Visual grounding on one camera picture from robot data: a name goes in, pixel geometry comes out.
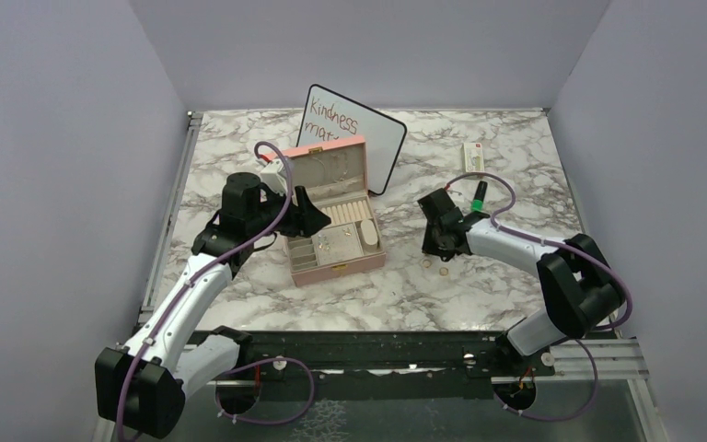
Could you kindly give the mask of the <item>pink jewelry box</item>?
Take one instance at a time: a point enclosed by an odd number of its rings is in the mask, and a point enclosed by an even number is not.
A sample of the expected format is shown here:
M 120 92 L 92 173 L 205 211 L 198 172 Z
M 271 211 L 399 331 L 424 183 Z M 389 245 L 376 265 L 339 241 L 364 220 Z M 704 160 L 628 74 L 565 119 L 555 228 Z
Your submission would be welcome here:
M 287 238 L 285 251 L 297 286 L 364 273 L 386 263 L 386 250 L 367 183 L 362 136 L 286 149 L 294 185 L 304 186 L 312 203 L 331 224 L 309 238 Z M 372 219 L 379 244 L 364 251 L 360 223 Z

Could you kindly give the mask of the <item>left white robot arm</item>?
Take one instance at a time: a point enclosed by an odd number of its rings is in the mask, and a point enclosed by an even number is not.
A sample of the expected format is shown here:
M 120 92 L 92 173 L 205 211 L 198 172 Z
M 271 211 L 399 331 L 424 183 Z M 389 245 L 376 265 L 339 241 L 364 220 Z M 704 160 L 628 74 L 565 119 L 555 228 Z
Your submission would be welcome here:
M 233 281 L 267 235 L 309 238 L 330 224 L 293 182 L 273 188 L 250 172 L 226 179 L 222 203 L 191 246 L 182 276 L 127 342 L 106 347 L 95 365 L 99 417 L 138 434 L 167 436 L 184 405 L 215 376 L 241 378 L 252 353 L 247 334 L 224 331 L 188 352 L 187 342 L 212 301 Z

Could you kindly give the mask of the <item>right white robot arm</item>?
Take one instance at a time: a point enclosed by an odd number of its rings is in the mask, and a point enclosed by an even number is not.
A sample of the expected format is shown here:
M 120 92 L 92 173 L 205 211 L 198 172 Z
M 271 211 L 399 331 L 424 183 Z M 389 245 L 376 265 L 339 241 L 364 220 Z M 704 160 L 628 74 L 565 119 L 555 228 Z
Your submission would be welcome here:
M 463 214 L 444 189 L 418 201 L 426 218 L 423 252 L 447 262 L 475 255 L 539 280 L 544 306 L 496 340 L 494 362 L 515 375 L 531 356 L 564 339 L 580 339 L 628 300 L 596 242 L 585 234 L 559 240 L 506 227 L 483 212 Z

